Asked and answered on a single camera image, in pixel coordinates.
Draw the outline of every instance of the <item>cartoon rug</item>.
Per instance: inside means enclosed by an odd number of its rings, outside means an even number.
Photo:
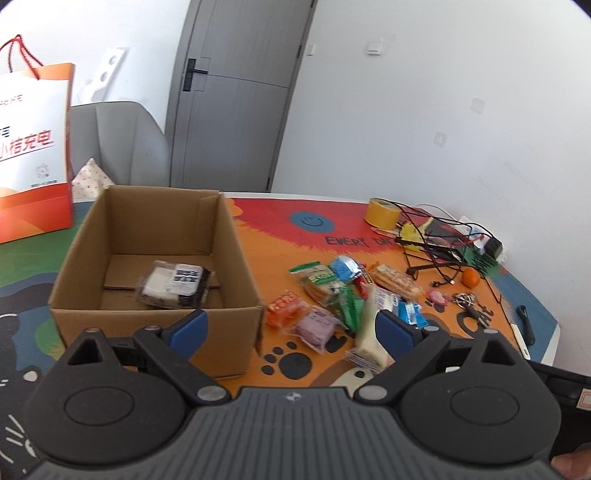
[[[246,257],[265,301],[284,290],[306,293],[288,269],[314,260],[328,263],[347,254],[359,262],[377,261],[405,271],[407,264],[393,240],[377,235],[363,221],[366,204],[315,200],[228,199]],[[47,299],[74,234],[90,203],[74,206],[75,225],[0,245],[0,472],[2,480],[22,477],[36,463],[35,452],[22,428],[22,406],[43,375],[63,352]],[[418,283],[428,289],[438,280],[432,270],[423,271]],[[506,317],[497,299],[509,310],[527,306],[535,329],[533,360],[540,361],[556,328],[556,320],[509,272],[501,270],[474,290],[478,309],[514,344]],[[466,291],[460,283],[441,288],[446,294]],[[453,335],[474,337],[482,327],[462,309],[449,304],[424,303],[426,318]],[[233,393],[243,385],[307,387],[341,385],[352,390],[371,377],[366,369],[343,360],[353,340],[337,332],[327,352],[316,353],[296,337],[267,325],[263,327],[262,355],[253,349],[245,376],[222,380]]]

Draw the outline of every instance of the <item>gray chair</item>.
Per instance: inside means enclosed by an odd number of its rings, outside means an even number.
[[[118,185],[170,185],[170,149],[150,113],[136,102],[99,102],[70,109],[74,175],[94,158]]]

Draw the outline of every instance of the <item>orange fruit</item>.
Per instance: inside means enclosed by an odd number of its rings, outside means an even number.
[[[478,270],[472,267],[466,267],[462,272],[462,283],[468,288],[476,288],[480,283]]]

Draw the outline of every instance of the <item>purple snack package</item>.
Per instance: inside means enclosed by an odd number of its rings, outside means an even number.
[[[314,309],[294,325],[294,334],[319,353],[335,333],[337,318],[323,309]]]

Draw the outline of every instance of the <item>black handle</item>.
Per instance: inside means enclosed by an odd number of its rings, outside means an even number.
[[[187,70],[185,72],[185,78],[183,82],[183,92],[191,91],[191,84],[193,83],[193,73],[203,73],[204,75],[207,75],[209,73],[207,70],[196,69],[196,63],[197,59],[187,60]]]
[[[527,346],[532,346],[535,343],[535,335],[530,318],[527,316],[527,309],[525,308],[525,305],[519,305],[516,311],[517,315],[523,322],[523,341]]]

